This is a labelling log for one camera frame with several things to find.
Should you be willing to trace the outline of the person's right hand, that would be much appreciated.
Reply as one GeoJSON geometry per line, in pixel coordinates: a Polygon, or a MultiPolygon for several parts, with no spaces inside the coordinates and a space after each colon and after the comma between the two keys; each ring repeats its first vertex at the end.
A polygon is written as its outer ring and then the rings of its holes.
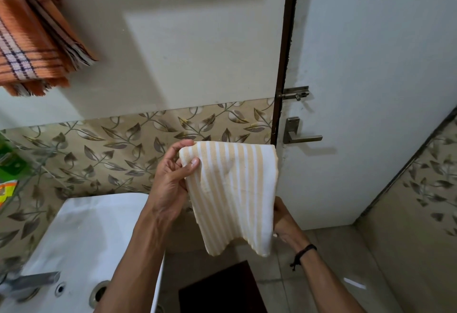
{"type": "Polygon", "coordinates": [[[273,206],[273,230],[295,253],[311,244],[279,196],[275,197],[273,206]]]}

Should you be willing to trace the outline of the person's left hand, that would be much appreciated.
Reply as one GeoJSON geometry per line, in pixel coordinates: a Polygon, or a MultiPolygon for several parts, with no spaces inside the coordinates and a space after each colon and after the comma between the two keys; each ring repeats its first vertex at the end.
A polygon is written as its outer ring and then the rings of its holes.
{"type": "Polygon", "coordinates": [[[188,191],[185,179],[174,180],[174,164],[178,160],[179,151],[194,144],[191,139],[172,144],[157,165],[146,205],[160,219],[173,222],[181,213],[188,191]]]}

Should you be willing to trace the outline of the white ceramic sink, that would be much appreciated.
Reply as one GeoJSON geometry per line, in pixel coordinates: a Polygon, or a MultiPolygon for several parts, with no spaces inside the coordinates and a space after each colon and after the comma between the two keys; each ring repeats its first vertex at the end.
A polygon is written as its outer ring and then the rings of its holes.
{"type": "Polygon", "coordinates": [[[93,313],[89,295],[111,280],[147,198],[120,193],[66,200],[19,272],[60,271],[60,279],[26,301],[5,298],[0,313],[93,313]]]}

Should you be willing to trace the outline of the orange plaid towel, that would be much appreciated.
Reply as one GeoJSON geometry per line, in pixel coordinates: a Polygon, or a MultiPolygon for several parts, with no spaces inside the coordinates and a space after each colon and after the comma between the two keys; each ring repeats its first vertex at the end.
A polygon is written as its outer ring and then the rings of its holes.
{"type": "Polygon", "coordinates": [[[61,0],[0,0],[0,87],[13,97],[69,87],[98,60],[60,12],[61,0]]]}

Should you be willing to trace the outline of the yellow orange packet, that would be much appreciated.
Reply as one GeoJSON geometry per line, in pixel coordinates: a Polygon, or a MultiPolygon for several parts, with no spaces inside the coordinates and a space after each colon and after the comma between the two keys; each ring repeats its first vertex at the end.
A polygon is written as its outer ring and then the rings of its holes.
{"type": "Polygon", "coordinates": [[[17,184],[17,180],[0,183],[0,207],[2,207],[8,198],[14,195],[17,184]]]}

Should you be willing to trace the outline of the white door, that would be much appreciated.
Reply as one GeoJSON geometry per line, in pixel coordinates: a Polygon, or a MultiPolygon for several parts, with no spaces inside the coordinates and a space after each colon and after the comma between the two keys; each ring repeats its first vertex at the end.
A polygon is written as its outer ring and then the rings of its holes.
{"type": "Polygon", "coordinates": [[[297,0],[277,195],[301,229],[349,225],[457,105],[457,0],[297,0]],[[283,144],[285,121],[300,137],[283,144]]]}

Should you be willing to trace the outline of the green packet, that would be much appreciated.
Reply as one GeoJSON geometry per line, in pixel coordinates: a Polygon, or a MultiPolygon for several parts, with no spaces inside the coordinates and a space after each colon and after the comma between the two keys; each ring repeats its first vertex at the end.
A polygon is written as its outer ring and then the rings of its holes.
{"type": "Polygon", "coordinates": [[[29,173],[29,163],[7,143],[0,142],[0,183],[19,180],[29,173]]]}

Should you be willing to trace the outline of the dark brown door frame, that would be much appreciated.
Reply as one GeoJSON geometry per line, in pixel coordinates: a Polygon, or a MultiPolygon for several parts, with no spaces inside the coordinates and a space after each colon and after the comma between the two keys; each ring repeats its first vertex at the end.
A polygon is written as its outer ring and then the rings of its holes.
{"type": "Polygon", "coordinates": [[[295,16],[297,0],[285,0],[284,14],[283,14],[283,31],[281,39],[281,50],[279,55],[279,64],[277,72],[277,84],[274,96],[273,118],[271,124],[271,141],[272,145],[277,145],[277,138],[279,132],[279,119],[282,111],[283,89],[286,80],[286,72],[289,61],[290,46],[293,34],[293,23],[295,16]]]}

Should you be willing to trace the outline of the chrome sink drain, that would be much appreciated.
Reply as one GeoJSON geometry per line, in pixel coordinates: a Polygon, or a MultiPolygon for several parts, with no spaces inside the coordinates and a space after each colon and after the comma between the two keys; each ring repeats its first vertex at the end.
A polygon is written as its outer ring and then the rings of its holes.
{"type": "Polygon", "coordinates": [[[107,287],[110,284],[110,280],[105,280],[97,283],[95,287],[92,289],[90,295],[89,295],[89,306],[92,309],[95,309],[100,300],[102,299],[104,293],[106,292],[107,287]]]}

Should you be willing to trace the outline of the yellow white striped towel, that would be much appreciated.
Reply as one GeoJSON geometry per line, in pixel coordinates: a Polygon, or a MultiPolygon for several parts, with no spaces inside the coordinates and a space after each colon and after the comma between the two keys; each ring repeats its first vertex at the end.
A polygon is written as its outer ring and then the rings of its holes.
{"type": "Polygon", "coordinates": [[[261,257],[271,253],[278,179],[271,144],[196,142],[179,151],[182,165],[199,160],[186,186],[206,251],[220,255],[242,239],[261,257]]]}

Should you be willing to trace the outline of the metal door bolt latch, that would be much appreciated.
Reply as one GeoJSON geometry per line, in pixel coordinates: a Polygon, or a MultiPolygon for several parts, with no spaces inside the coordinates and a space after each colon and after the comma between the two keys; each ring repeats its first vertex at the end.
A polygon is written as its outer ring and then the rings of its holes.
{"type": "Polygon", "coordinates": [[[284,88],[276,94],[277,98],[282,100],[297,100],[300,101],[302,98],[306,98],[310,94],[309,86],[291,87],[284,88]]]}

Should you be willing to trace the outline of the chrome faucet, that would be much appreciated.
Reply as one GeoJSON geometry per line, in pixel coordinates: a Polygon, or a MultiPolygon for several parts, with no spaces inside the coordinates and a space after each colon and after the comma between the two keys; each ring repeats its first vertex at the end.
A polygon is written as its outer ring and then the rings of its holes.
{"type": "Polygon", "coordinates": [[[41,287],[50,286],[60,279],[60,271],[23,276],[19,272],[0,275],[0,295],[5,298],[26,299],[41,287]]]}

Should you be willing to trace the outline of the person's left forearm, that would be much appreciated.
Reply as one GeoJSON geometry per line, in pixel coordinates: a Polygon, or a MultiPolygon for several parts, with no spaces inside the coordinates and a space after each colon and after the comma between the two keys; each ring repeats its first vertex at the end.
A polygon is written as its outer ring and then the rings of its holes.
{"type": "Polygon", "coordinates": [[[94,313],[151,313],[165,243],[180,206],[148,202],[94,313]]]}

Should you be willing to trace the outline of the dark brown floor mat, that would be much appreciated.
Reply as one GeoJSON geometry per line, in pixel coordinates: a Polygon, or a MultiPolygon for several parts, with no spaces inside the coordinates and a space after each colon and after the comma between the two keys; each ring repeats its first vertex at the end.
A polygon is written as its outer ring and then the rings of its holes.
{"type": "Polygon", "coordinates": [[[246,260],[181,288],[178,294],[180,313],[267,313],[246,260]]]}

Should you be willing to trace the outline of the person's right forearm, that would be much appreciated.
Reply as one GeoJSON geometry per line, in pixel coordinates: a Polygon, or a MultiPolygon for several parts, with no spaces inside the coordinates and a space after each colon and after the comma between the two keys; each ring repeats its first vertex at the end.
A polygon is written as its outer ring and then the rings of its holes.
{"type": "Polygon", "coordinates": [[[351,295],[317,250],[301,258],[301,267],[319,313],[367,313],[351,295]]]}

